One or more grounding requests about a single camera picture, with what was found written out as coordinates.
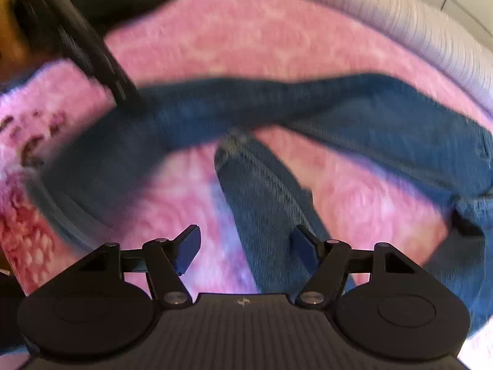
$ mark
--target pink blanket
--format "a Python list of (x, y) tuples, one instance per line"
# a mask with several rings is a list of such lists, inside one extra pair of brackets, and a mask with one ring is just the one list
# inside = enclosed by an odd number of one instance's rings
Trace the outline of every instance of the pink blanket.
[[(382, 72), (493, 130), (493, 121), (438, 70), (354, 19), (304, 0), (174, 0), (106, 41), (139, 84), (220, 75), (294, 81)], [(67, 62), (48, 66), (24, 88), (0, 97), (0, 243), (28, 293), (77, 257), (27, 201), (19, 156), (26, 143), (43, 144), (108, 105), (102, 87)], [(424, 263), (446, 236), (442, 213), (406, 181), (368, 160), (280, 127), (256, 134), (312, 190), (334, 238), (358, 249), (391, 242)], [(163, 161), (122, 222), (122, 247), (174, 238), (198, 224), (202, 248), (182, 278), (190, 292), (254, 293), (214, 172), (215, 146), (187, 149)], [(127, 279), (144, 287), (142, 277)]]

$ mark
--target metal screw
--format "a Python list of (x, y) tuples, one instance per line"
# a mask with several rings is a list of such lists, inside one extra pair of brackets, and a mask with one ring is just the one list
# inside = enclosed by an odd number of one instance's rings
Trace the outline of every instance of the metal screw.
[(320, 292), (310, 290), (300, 295), (300, 299), (306, 304), (320, 304), (323, 303), (325, 298)]
[(188, 301), (188, 296), (184, 292), (175, 290), (164, 295), (164, 301), (172, 305), (184, 304)]

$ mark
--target pink fabric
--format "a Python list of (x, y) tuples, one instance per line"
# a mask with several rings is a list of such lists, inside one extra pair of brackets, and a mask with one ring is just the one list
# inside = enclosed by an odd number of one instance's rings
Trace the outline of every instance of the pink fabric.
[[(439, 71), (354, 19), (304, 0), (175, 0), (106, 41), (139, 84), (216, 75), (294, 81), (383, 72), (493, 130), (492, 120)], [(56, 127), (70, 129), (94, 118), (109, 107), (107, 101), (101, 86), (66, 62), (0, 98), (0, 122), (14, 117), (0, 132), (0, 243), (28, 293), (77, 257), (25, 199), (19, 152), (33, 137), (48, 140)], [(446, 236), (441, 214), (430, 202), (368, 160), (279, 127), (256, 134), (312, 190), (334, 238), (358, 249), (388, 241), (423, 263)], [(191, 293), (254, 293), (214, 172), (215, 146), (187, 149), (162, 163), (122, 223), (122, 247), (173, 238), (198, 224), (202, 248), (182, 278)], [(142, 277), (128, 279), (144, 285)]]

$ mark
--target jeans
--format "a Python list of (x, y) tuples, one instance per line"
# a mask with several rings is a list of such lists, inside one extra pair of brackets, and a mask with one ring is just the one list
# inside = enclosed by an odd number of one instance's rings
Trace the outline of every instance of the jeans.
[[(365, 155), (454, 209), (450, 236), (426, 269), (468, 307), (472, 331), (490, 317), (491, 134), (389, 76), (363, 74), (285, 84), (206, 79), (141, 89), (150, 109), (114, 109), (28, 182), (54, 229), (81, 248), (108, 238), (115, 213), (175, 149), (277, 123), (342, 151)], [(260, 143), (230, 136), (216, 154), (219, 181), (246, 257), (263, 292), (291, 293), (308, 279), (289, 232), (327, 231), (309, 195)]]

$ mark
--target beige ribbed fabric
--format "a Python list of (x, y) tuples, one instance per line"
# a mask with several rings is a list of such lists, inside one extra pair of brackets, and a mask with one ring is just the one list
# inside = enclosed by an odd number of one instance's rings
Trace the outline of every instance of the beige ribbed fabric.
[(493, 52), (421, 0), (314, 0), (360, 19), (441, 70), (493, 115)]

